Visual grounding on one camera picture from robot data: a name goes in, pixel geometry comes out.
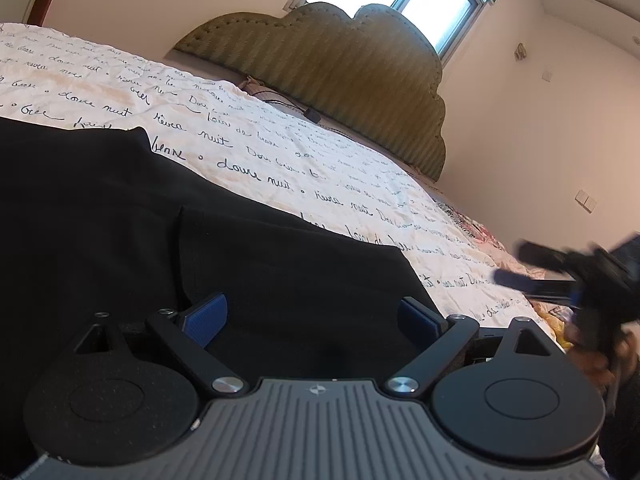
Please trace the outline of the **right hand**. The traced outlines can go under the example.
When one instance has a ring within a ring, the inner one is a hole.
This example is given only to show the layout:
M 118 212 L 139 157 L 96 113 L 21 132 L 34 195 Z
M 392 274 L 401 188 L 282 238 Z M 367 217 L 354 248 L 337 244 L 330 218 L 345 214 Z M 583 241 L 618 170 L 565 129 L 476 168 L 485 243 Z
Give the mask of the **right hand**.
M 574 324 L 564 328 L 564 338 L 572 344 L 567 355 L 589 381 L 604 391 L 614 382 L 610 360 L 601 352 L 589 350 L 582 342 L 582 334 Z M 639 431 L 639 341 L 634 332 L 626 332 L 615 347 L 615 356 L 620 364 L 620 388 L 616 403 L 614 422 L 628 431 Z

